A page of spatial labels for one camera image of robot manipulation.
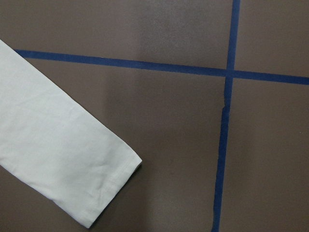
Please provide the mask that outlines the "cream white long-sleeve shirt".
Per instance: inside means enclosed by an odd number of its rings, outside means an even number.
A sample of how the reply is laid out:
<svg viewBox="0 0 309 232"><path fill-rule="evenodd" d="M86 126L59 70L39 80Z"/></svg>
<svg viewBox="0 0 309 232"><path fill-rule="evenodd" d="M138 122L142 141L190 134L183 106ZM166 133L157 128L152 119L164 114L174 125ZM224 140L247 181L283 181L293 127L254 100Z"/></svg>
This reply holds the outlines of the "cream white long-sleeve shirt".
<svg viewBox="0 0 309 232"><path fill-rule="evenodd" d="M141 165L66 92L0 44L0 163L86 228Z"/></svg>

